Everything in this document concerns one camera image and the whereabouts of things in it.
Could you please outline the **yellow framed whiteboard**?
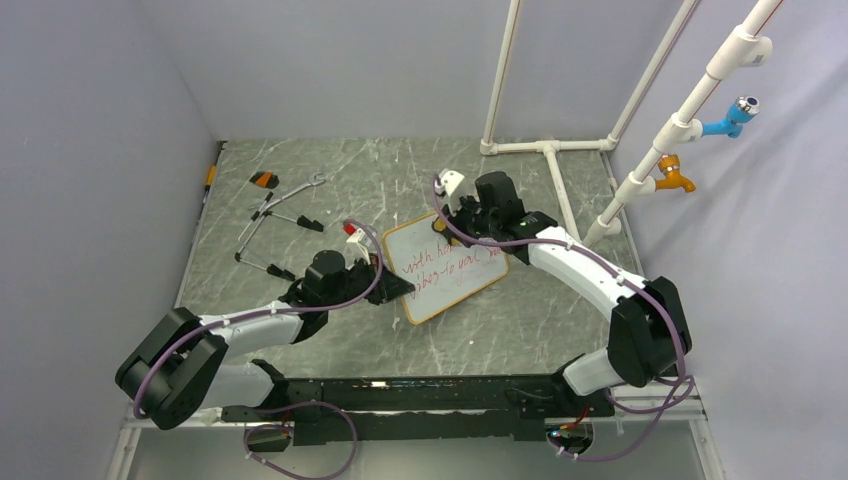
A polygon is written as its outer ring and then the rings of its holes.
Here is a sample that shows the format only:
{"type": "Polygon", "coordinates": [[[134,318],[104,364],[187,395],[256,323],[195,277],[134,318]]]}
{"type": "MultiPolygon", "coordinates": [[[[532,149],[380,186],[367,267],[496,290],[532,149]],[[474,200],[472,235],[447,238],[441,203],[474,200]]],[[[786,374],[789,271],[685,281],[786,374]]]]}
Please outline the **yellow framed whiteboard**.
{"type": "Polygon", "coordinates": [[[452,245],[432,229],[434,213],[386,231],[382,246],[392,272],[413,285],[401,297],[407,320],[420,325],[501,280],[509,262],[498,249],[452,245]]]}

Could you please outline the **yellow whiteboard eraser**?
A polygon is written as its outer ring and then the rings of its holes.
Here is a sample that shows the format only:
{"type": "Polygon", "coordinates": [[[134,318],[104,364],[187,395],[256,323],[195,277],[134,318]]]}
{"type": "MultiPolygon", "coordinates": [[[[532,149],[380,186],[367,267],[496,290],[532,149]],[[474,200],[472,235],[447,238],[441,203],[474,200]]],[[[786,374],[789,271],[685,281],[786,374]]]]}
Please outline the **yellow whiteboard eraser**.
{"type": "Polygon", "coordinates": [[[455,246],[459,244],[458,238],[455,234],[447,227],[446,223],[439,217],[437,217],[432,225],[432,230],[437,234],[441,235],[446,243],[451,246],[455,246]]]}

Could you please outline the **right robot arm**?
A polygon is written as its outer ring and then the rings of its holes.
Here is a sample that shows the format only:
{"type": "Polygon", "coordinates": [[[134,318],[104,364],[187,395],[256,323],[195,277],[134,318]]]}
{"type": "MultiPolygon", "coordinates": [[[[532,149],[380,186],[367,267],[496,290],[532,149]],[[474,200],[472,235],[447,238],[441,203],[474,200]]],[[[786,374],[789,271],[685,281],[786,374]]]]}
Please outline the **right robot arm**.
{"type": "Polygon", "coordinates": [[[434,229],[448,242],[498,248],[564,283],[608,321],[606,345],[560,369],[563,380],[550,391],[557,411],[574,415],[598,391],[643,387],[670,368],[685,372],[692,339],[669,279],[629,272],[583,246],[551,216],[527,210],[503,171],[468,181],[444,170],[432,191],[439,205],[434,229]]]}

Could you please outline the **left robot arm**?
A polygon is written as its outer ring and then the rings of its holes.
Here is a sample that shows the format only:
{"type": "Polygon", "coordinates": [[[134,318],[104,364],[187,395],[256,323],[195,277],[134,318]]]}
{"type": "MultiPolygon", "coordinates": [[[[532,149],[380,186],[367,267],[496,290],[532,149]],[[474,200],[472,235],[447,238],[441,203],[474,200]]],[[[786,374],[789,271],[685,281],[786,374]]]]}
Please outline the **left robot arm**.
{"type": "Polygon", "coordinates": [[[414,289],[375,254],[348,264],[340,252],[324,250],[265,306],[223,315],[172,309],[118,367],[115,383],[132,399],[134,415],[162,430],[217,407],[246,407],[272,420],[291,402],[289,380],[265,360],[230,359],[301,343],[327,325],[332,310],[360,300],[382,305],[414,289]]]}

